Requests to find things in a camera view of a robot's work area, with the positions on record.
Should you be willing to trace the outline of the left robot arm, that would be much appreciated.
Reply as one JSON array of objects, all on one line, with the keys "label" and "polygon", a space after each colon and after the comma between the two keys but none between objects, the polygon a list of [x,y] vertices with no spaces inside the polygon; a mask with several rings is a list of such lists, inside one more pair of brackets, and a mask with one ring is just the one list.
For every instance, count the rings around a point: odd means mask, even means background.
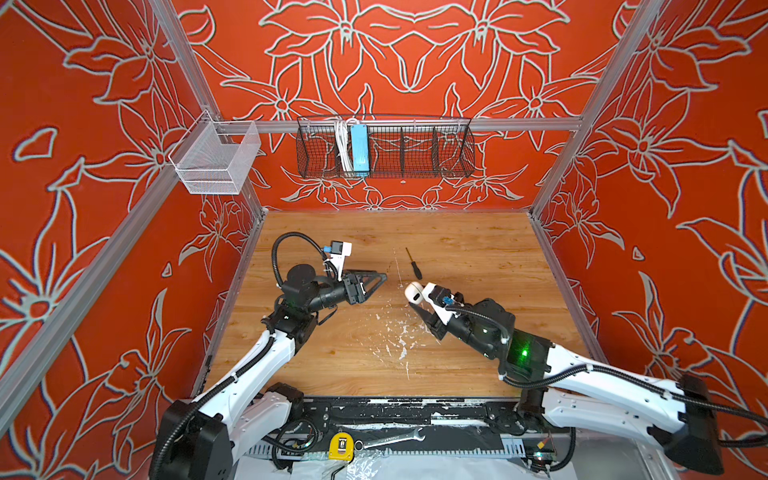
[{"label": "left robot arm", "polygon": [[[306,241],[321,257],[324,272],[309,264],[281,274],[278,252],[291,237]],[[227,374],[192,400],[177,400],[163,414],[149,467],[151,479],[226,479],[234,464],[264,440],[276,450],[286,446],[270,434],[287,424],[301,397],[292,389],[265,391],[266,383],[325,323],[321,312],[363,304],[386,282],[375,270],[347,270],[348,242],[322,247],[301,232],[284,233],[273,243],[270,261],[281,294],[263,318],[265,330]]]}]

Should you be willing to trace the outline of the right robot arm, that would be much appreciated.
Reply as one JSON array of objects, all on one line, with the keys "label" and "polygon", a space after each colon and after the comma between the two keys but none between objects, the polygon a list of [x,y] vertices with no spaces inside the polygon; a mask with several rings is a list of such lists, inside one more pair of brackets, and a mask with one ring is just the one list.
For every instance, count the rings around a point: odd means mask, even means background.
[{"label": "right robot arm", "polygon": [[519,330],[491,299],[469,305],[447,295],[428,298],[425,322],[438,339],[458,338],[498,363],[499,379],[533,395],[532,416],[561,429],[586,429],[646,443],[688,470],[721,475],[723,449],[761,448],[766,434],[723,439],[718,414],[766,425],[744,408],[712,402],[706,384],[684,375],[660,379],[587,359]]}]

